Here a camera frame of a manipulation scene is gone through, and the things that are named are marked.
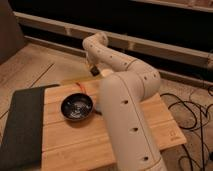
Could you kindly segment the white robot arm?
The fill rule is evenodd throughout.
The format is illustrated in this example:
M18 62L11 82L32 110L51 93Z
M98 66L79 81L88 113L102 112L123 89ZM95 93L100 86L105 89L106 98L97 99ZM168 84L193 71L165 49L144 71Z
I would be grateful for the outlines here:
M108 47L105 33L83 40L87 60L112 71L100 82L99 104L120 171L167 171L140 103L155 95L161 77L157 69Z

